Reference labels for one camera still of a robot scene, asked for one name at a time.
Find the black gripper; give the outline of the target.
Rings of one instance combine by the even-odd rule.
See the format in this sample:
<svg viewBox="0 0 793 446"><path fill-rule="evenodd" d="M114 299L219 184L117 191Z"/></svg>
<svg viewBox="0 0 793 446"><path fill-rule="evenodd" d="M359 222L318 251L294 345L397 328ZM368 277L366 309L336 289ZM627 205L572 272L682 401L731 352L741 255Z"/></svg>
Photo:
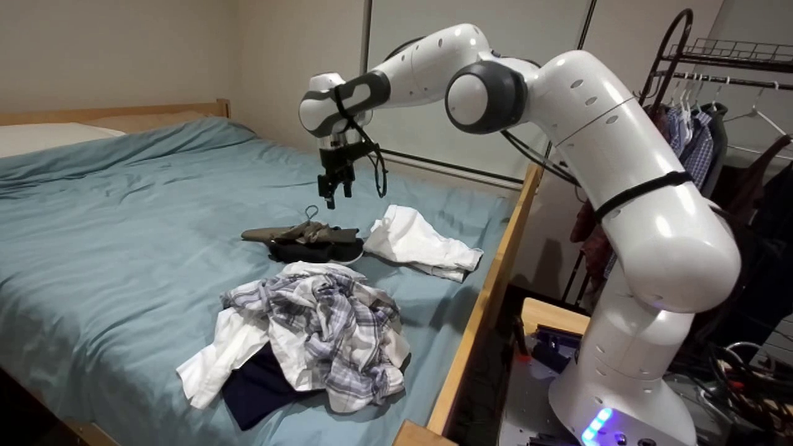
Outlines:
<svg viewBox="0 0 793 446"><path fill-rule="evenodd" d="M356 141L319 152L321 174L318 175L318 191L330 210L335 207L336 188L341 188L345 198L351 198L354 160L377 152L380 145L372 141Z"/></svg>

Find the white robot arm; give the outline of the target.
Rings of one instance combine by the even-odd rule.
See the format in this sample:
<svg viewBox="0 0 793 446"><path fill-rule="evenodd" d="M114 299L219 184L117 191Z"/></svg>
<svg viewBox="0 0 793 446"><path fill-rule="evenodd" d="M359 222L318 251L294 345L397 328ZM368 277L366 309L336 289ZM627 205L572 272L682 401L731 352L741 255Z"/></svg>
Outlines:
<svg viewBox="0 0 793 446"><path fill-rule="evenodd" d="M300 123L319 139L319 196L349 188L368 144L347 134L372 108L429 102L465 134L536 123L616 255L577 355L547 390L554 419L583 446L697 446L663 372L694 318L733 289L741 252L635 95L585 49L533 64L496 54L469 23L451 25L361 77L310 79Z"/></svg>

